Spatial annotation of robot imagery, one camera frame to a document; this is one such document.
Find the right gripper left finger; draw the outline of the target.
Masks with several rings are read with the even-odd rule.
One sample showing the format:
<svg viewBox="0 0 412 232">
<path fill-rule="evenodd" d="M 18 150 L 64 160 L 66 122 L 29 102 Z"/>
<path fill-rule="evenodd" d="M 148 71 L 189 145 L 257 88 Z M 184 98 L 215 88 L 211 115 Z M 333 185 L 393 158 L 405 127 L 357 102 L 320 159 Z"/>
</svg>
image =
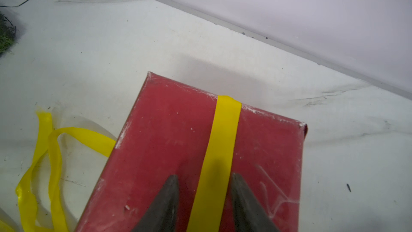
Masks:
<svg viewBox="0 0 412 232">
<path fill-rule="evenodd" d="M 177 175 L 170 175 L 132 232 L 175 232 L 179 204 Z"/>
</svg>

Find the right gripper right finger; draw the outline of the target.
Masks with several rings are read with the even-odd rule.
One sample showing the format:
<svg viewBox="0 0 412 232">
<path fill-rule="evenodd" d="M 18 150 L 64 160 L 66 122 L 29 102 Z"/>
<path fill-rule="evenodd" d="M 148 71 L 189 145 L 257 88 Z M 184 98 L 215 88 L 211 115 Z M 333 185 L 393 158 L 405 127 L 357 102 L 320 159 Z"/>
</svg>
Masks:
<svg viewBox="0 0 412 232">
<path fill-rule="evenodd" d="M 236 232 L 279 232 L 241 174 L 231 175 L 231 202 Z"/>
</svg>

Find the red gift box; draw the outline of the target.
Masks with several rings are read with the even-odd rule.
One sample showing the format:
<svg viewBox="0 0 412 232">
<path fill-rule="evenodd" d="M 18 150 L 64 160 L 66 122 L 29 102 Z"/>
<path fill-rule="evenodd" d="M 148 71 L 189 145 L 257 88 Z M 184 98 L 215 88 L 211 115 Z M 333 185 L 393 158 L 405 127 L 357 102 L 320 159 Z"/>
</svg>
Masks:
<svg viewBox="0 0 412 232">
<path fill-rule="evenodd" d="M 177 175 L 176 230 L 185 231 L 216 103 L 212 93 L 148 73 L 76 230 L 132 230 L 167 178 Z M 232 171 L 283 232 L 298 231 L 306 135 L 303 122 L 242 106 Z"/>
</svg>

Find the yellow ribbon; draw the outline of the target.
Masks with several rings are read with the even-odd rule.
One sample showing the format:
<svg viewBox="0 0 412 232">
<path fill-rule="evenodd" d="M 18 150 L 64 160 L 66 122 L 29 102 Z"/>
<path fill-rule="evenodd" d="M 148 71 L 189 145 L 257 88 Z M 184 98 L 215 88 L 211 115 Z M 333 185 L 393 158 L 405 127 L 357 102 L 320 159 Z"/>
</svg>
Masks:
<svg viewBox="0 0 412 232">
<path fill-rule="evenodd" d="M 220 229 L 226 191 L 230 180 L 241 103 L 228 96 L 218 96 L 207 151 L 192 206 L 187 231 L 217 232 Z M 49 112 L 38 112 L 39 133 L 31 166 L 16 187 L 20 221 L 26 232 L 46 232 L 36 225 L 38 202 L 32 193 L 33 169 L 45 155 L 49 155 L 50 179 L 48 194 L 54 232 L 68 231 L 60 198 L 62 156 L 58 137 L 69 134 L 80 143 L 108 157 L 115 141 L 97 132 L 77 127 L 53 129 Z"/>
</svg>

